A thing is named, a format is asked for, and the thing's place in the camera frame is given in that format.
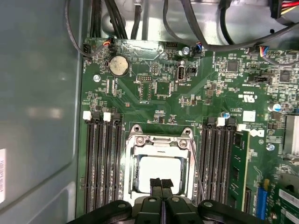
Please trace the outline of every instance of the capacitor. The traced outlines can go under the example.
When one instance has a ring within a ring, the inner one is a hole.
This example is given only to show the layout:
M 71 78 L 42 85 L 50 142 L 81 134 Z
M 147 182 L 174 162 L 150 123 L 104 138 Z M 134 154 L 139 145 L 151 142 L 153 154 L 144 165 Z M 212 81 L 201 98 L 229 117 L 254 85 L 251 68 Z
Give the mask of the capacitor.
M 229 118 L 230 118 L 230 114 L 229 114 L 229 112 L 227 112 L 227 111 L 223 111 L 223 112 L 221 112 L 220 116 L 221 116 L 222 118 L 225 118 L 225 119 L 229 119 Z
M 279 112 L 281 110 L 281 105 L 280 104 L 270 104 L 268 106 L 268 110 L 270 112 Z

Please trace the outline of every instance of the ram slot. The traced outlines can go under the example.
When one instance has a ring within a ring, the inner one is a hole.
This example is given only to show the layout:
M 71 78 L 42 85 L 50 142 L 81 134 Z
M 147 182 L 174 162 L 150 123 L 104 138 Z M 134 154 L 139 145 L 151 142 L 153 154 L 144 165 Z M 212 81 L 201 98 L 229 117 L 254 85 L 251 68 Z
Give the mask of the ram slot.
M 228 180 L 229 180 L 229 165 L 232 151 L 232 142 L 234 136 L 234 129 L 231 127 L 227 127 L 224 138 L 224 153 L 223 153 L 223 172 L 221 175 L 221 198 L 220 202 L 223 204 L 227 203 L 227 194 L 228 194 Z
M 222 146 L 221 150 L 219 150 L 218 153 L 218 167 L 217 167 L 217 186 L 216 186 L 216 201 L 221 201 L 221 193 L 222 193 L 222 175 L 224 172 L 224 167 L 223 167 L 223 155 L 224 155 L 224 142 L 226 138 L 226 130 L 222 130 L 221 132 L 221 137 L 219 141 L 219 145 Z
M 205 181 L 205 176 L 204 176 L 204 172 L 205 172 L 205 168 L 206 168 L 206 147 L 207 147 L 207 143 L 208 143 L 208 128 L 206 126 L 203 126 L 202 132 L 201 132 L 201 143 L 200 143 L 200 154 L 199 154 L 199 176 L 201 179 L 201 183 L 202 183 L 202 187 L 204 188 L 204 192 L 205 192 L 205 185 L 206 185 L 206 181 Z M 200 201 L 203 200 L 202 195 L 201 195 L 201 191 L 200 191 L 200 186 L 198 186 L 198 199 L 197 199 L 197 203 L 198 204 Z
M 99 142 L 98 124 L 88 124 L 87 146 L 86 146 L 86 171 L 85 171 L 85 213 L 91 212 L 94 207 L 94 187 L 95 187 L 95 166 L 96 152 Z
M 113 200 L 119 199 L 119 185 L 120 185 L 120 159 L 121 159 L 121 145 L 122 145 L 122 122 L 118 120 L 115 122 L 115 145 L 114 145 L 114 198 Z
M 212 190 L 213 190 L 213 176 L 214 176 L 214 167 L 213 167 L 213 161 L 214 161 L 214 151 L 216 148 L 216 140 L 217 140 L 217 130 L 216 129 L 212 129 L 212 135 L 211 138 L 209 138 L 209 153 L 208 153 L 208 173 L 207 175 L 207 199 L 212 199 L 213 194 L 212 194 Z
M 219 128 L 216 131 L 216 136 L 215 136 L 215 144 L 214 144 L 214 159 L 213 161 L 213 174 L 212 176 L 212 180 L 213 180 L 213 189 L 212 189 L 212 196 L 211 196 L 211 200 L 215 200 L 217 201 L 219 198 L 217 197 L 217 189 L 219 188 L 220 182 L 218 181 L 218 176 L 219 176 L 219 156 L 220 156 L 220 152 L 223 151 L 223 147 L 224 145 L 221 144 L 221 139 L 223 138 L 223 130 L 221 128 Z
M 105 122 L 105 148 L 104 148 L 104 204 L 108 204 L 110 202 L 110 166 L 111 166 L 111 153 L 112 153 L 112 134 L 113 134 L 113 126 L 110 122 Z
M 96 152 L 96 159 L 97 159 L 97 163 L 96 163 L 96 166 L 95 166 L 95 185 L 96 185 L 96 188 L 95 188 L 95 208 L 99 208 L 101 206 L 103 206 L 102 204 L 102 195 L 103 195 L 103 186 L 102 186 L 102 183 L 101 183 L 101 174 L 102 174 L 102 158 L 103 158 L 103 155 L 102 155 L 102 145 L 103 145 L 103 131 L 104 131 L 104 126 L 103 124 L 101 123 L 99 125 L 99 141 L 98 141 L 98 150 Z

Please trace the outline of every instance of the dimm slot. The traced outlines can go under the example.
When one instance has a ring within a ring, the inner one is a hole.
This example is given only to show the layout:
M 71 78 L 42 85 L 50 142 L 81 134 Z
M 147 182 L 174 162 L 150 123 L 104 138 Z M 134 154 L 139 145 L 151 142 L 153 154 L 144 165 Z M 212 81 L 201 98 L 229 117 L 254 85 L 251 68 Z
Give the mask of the dimm slot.
M 98 135 L 98 150 L 96 153 L 96 159 L 97 159 L 97 165 L 95 167 L 95 184 L 96 184 L 96 189 L 95 189 L 95 208 L 99 208 L 103 206 L 102 201 L 101 201 L 101 195 L 103 194 L 103 186 L 101 184 L 101 168 L 102 168 L 102 138 L 103 136 L 103 131 L 104 131 L 104 126 L 103 124 L 100 124 L 100 131 Z
M 226 203 L 228 168 L 235 129 L 203 125 L 200 147 L 200 176 L 206 199 Z
M 114 199 L 118 200 L 119 196 L 119 171 L 120 171 L 120 159 L 121 159 L 121 140 L 122 140 L 122 127 L 121 121 L 115 122 L 115 152 L 114 152 Z
M 85 208 L 84 212 L 88 213 L 94 210 L 95 201 L 95 167 L 96 152 L 99 142 L 99 125 L 88 124 L 87 126 L 87 145 L 86 145 L 86 172 L 85 172 Z
M 219 186 L 219 181 L 218 181 L 218 174 L 219 174 L 219 155 L 220 152 L 223 149 L 223 145 L 221 144 L 221 139 L 223 136 L 223 131 L 222 130 L 217 130 L 217 136 L 215 139 L 215 149 L 214 149 L 214 160 L 213 160 L 213 168 L 214 168 L 214 175 L 212 175 L 213 177 L 213 194 L 212 194 L 212 200 L 218 201 L 219 198 L 217 196 L 217 189 Z
M 221 140 L 220 140 L 220 145 L 224 145 L 224 140 L 225 140 L 225 137 L 226 137 L 226 132 L 224 132 L 222 135 L 221 135 Z M 218 154 L 218 177 L 217 177 L 217 195 L 216 195 L 216 198 L 218 199 L 218 201 L 221 201 L 221 194 L 222 194 L 222 182 L 221 182 L 221 179 L 222 179 L 222 174 L 223 174 L 223 171 L 224 171 L 224 168 L 223 168 L 223 155 L 224 155 L 224 150 L 219 150 L 219 154 Z
M 106 128 L 106 137 L 105 137 L 105 176 L 104 176 L 104 204 L 109 203 L 109 182 L 110 182 L 110 161 L 111 161 L 111 140 L 112 140 L 112 126 L 109 122 L 105 122 L 105 128 Z

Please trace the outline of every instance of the black cable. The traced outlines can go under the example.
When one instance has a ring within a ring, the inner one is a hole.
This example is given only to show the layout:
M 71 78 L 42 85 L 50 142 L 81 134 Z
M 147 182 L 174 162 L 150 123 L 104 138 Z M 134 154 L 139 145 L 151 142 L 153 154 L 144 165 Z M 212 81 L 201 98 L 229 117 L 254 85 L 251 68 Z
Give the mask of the black cable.
M 167 22 L 167 19 L 166 19 L 166 16 L 167 16 L 167 12 L 168 12 L 168 0 L 164 0 L 164 6 L 163 6 L 163 24 L 164 24 L 164 27 L 166 29 L 166 31 L 174 38 L 176 39 L 177 42 L 179 43 L 183 43 L 183 44 L 186 44 L 186 45 L 189 45 L 189 46 L 192 46 L 192 45 L 195 45 L 195 43 L 192 43 L 192 42 L 188 42 L 182 38 L 179 38 L 175 33 L 174 31 L 170 28 L 168 22 Z
M 225 38 L 225 40 L 228 42 L 229 45 L 235 44 L 230 35 L 228 34 L 228 29 L 226 28 L 226 10 L 227 8 L 220 9 L 220 28 L 221 32 Z
M 127 36 L 126 29 L 125 29 L 125 26 L 124 26 L 124 23 L 123 23 L 123 20 L 122 20 L 122 17 L 121 17 L 121 13 L 118 10 L 118 7 L 117 7 L 114 0 L 109 0 L 109 2 L 110 2 L 112 10 L 114 11 L 114 15 L 117 19 L 117 23 L 118 23 L 118 26 L 120 28 L 120 33 L 122 35 L 122 38 L 127 39 L 128 36 Z
M 65 17 L 65 24 L 66 24 L 66 29 L 67 29 L 67 32 L 69 34 L 69 37 L 70 37 L 70 40 L 73 44 L 73 46 L 76 48 L 76 50 L 86 56 L 86 57 L 93 57 L 95 56 L 96 54 L 98 54 L 99 52 L 101 52 L 104 48 L 104 45 L 101 45 L 99 46 L 93 53 L 91 54 L 88 54 L 88 53 L 85 53 L 84 51 L 82 51 L 80 49 L 80 47 L 78 46 L 76 40 L 75 40 L 75 37 L 74 37 L 74 34 L 72 32 L 72 29 L 71 29 L 71 24 L 70 24 L 70 17 L 69 17 L 69 8 L 70 8 L 70 1 L 71 0 L 65 0 L 65 7 L 64 7 L 64 17 Z
M 92 0 L 91 2 L 91 15 L 90 15 L 90 31 L 89 31 L 89 36 L 90 37 L 95 37 L 94 35 L 94 27 L 95 27 L 95 24 L 94 24 L 94 14 L 95 14 L 95 1 L 96 0 Z
M 271 41 L 283 34 L 286 34 L 287 32 L 295 29 L 295 28 L 299 28 L 299 22 L 295 23 L 292 26 L 286 27 L 274 34 L 270 34 L 252 41 L 248 41 L 248 42 L 244 42 L 244 43 L 239 43 L 239 44 L 234 44 L 234 45 L 224 45 L 224 46 L 220 46 L 220 45 L 212 45 L 212 44 L 208 44 L 205 40 L 205 37 L 203 36 L 199 25 L 197 23 L 197 19 L 195 17 L 192 5 L 190 0 L 181 0 L 183 8 L 184 8 L 184 12 L 185 15 L 187 17 L 189 26 L 191 28 L 191 30 L 193 31 L 193 33 L 195 34 L 195 36 L 197 37 L 197 39 L 201 42 L 202 46 L 210 51 L 231 51 L 231 50 L 236 50 L 236 49 L 240 49 L 240 48 L 248 48 L 248 47 L 252 47 L 255 45 L 259 45 L 268 41 Z
M 94 36 L 101 37 L 101 18 L 102 18 L 102 1 L 95 1 L 95 12 L 94 12 Z
M 108 10 L 108 13 L 109 13 L 109 16 L 110 16 L 110 19 L 111 19 L 111 23 L 112 23 L 112 26 L 113 26 L 113 29 L 114 29 L 114 32 L 115 32 L 115 35 L 118 39 L 121 39 L 122 36 L 121 36 L 121 32 L 119 30 L 119 27 L 118 27 L 118 23 L 116 21 L 116 17 L 114 15 L 114 11 L 110 5 L 110 1 L 109 0 L 105 0 L 105 4 L 106 4 L 106 7 L 107 7 L 107 10 Z
M 141 6 L 135 6 L 134 25 L 132 28 L 131 39 L 136 40 L 139 23 L 141 19 Z

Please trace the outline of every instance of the cpu socket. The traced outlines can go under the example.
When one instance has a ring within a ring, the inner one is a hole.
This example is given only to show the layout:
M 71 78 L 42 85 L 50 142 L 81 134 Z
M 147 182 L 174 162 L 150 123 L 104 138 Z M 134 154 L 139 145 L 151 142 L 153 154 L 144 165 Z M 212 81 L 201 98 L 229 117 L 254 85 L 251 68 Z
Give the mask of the cpu socket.
M 150 195 L 150 179 L 171 179 L 174 195 L 193 195 L 196 144 L 192 129 L 180 136 L 144 134 L 134 125 L 126 140 L 123 200 Z

